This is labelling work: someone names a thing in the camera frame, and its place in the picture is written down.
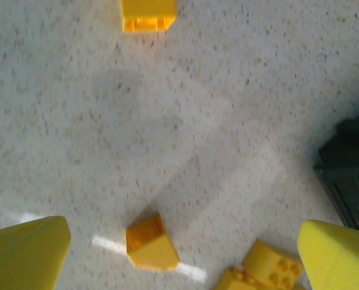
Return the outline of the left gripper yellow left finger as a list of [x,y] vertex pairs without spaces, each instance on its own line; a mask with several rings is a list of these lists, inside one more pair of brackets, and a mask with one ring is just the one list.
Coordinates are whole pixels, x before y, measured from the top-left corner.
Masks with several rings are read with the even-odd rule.
[[0,289],[54,289],[70,243],[63,216],[0,229]]

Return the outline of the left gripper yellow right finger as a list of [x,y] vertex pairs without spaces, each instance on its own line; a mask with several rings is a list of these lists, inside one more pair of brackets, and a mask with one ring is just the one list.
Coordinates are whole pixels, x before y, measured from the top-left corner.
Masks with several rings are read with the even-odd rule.
[[359,230],[306,220],[297,249],[312,289],[359,289]]

